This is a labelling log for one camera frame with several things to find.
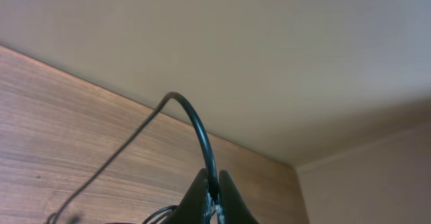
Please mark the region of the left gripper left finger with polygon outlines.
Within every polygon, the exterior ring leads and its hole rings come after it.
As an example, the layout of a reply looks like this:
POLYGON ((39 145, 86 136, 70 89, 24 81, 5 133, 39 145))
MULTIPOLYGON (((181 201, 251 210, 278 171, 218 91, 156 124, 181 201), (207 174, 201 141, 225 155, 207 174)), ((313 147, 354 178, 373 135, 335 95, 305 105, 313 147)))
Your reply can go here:
POLYGON ((163 224, 208 224, 211 219, 207 170, 201 169, 178 208, 163 224))

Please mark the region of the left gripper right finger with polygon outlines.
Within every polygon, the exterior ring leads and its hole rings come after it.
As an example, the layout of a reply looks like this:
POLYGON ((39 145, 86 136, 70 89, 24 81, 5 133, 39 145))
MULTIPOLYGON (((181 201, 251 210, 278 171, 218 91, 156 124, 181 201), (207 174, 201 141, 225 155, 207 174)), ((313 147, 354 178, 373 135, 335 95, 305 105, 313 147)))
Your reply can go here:
POLYGON ((219 172, 218 223, 258 224, 226 170, 219 172))

